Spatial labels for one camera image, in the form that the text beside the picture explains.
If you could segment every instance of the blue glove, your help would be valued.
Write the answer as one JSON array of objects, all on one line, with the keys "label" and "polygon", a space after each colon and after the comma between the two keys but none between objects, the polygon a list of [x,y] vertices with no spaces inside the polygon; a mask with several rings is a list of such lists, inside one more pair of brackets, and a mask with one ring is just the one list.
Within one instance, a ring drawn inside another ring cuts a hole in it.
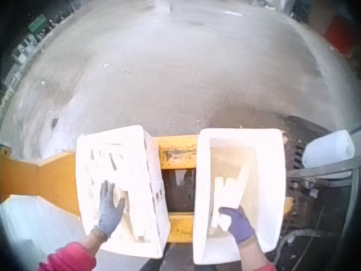
[{"label": "blue glove", "polygon": [[254,234],[254,229],[251,227],[242,207],[233,209],[228,207],[221,207],[219,212],[228,215],[232,218],[232,223],[228,231],[236,239],[236,243],[242,243]]},{"label": "blue glove", "polygon": [[125,206],[125,198],[119,200],[118,206],[115,207],[113,204],[115,184],[109,186],[108,181],[102,183],[100,189],[100,204],[99,213],[100,219],[96,226],[101,230],[107,237],[110,237],[115,228],[118,226],[123,216],[123,210]]}]

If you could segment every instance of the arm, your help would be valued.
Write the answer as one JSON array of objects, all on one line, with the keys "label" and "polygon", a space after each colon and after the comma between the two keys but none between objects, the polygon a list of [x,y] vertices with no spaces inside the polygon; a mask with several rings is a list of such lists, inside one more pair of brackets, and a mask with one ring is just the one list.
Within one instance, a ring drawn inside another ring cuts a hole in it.
[{"label": "arm", "polygon": [[232,218],[229,232],[234,236],[238,245],[243,271],[276,271],[267,260],[259,246],[258,239],[245,217],[242,208],[232,209],[222,207],[219,212]]},{"label": "arm", "polygon": [[118,206],[113,204],[115,185],[105,181],[100,189],[100,219],[96,227],[83,240],[67,244],[47,257],[47,263],[39,264],[39,271],[90,271],[96,266],[95,254],[102,243],[118,226],[125,206],[124,198]]}]

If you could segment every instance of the concrete floor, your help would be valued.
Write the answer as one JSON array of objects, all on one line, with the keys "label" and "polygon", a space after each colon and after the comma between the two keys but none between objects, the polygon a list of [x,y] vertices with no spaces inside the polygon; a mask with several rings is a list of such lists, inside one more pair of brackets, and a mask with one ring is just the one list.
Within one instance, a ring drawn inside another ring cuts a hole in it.
[{"label": "concrete floor", "polygon": [[316,34],[236,1],[169,3],[99,0],[57,27],[10,104],[1,143],[35,161],[75,148],[81,134],[132,124],[152,136],[277,127],[279,114],[330,130],[360,124],[359,85]]}]

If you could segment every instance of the red object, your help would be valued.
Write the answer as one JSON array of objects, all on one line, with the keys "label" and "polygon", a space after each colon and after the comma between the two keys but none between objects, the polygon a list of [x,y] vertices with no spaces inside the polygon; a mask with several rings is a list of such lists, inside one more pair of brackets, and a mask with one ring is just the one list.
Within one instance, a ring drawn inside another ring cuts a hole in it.
[{"label": "red object", "polygon": [[351,51],[355,40],[351,24],[338,15],[332,19],[325,37],[343,55]]},{"label": "red object", "polygon": [[273,264],[268,263],[265,267],[256,269],[255,271],[277,271]]},{"label": "red object", "polygon": [[48,255],[47,264],[40,263],[39,271],[90,271],[95,266],[95,257],[73,242]]}]

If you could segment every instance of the white plastic container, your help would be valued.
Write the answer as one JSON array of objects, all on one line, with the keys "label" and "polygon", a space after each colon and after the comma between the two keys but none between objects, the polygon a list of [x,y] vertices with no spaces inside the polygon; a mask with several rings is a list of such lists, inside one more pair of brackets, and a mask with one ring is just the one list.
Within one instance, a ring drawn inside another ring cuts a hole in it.
[{"label": "white plastic container", "polygon": [[[310,142],[302,156],[305,168],[319,167],[347,159],[355,155],[355,146],[347,130],[340,130]],[[346,178],[351,172],[321,176],[323,178]]]},{"label": "white plastic container", "polygon": [[116,184],[114,203],[126,198],[119,226],[101,249],[161,258],[170,222],[158,145],[139,125],[79,137],[76,182],[85,233],[99,220],[100,184]]},{"label": "white plastic container", "polygon": [[285,200],[282,133],[276,129],[204,129],[197,145],[197,180],[193,226],[195,264],[240,260],[233,236],[211,227],[215,177],[237,179],[250,165],[241,206],[256,229],[263,252],[279,240]]}]

